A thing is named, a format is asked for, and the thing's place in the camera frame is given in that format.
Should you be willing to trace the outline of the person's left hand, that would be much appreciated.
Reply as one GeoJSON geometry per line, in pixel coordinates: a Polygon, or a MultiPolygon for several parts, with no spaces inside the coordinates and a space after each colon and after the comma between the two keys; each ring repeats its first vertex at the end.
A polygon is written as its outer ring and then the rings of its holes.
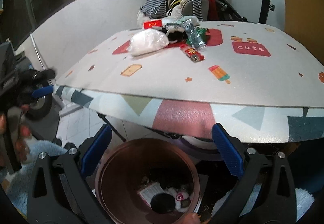
{"type": "Polygon", "coordinates": [[[1,110],[1,167],[5,167],[10,174],[21,169],[30,152],[25,139],[31,137],[31,132],[23,124],[28,109],[28,105],[22,105],[1,110]]]}

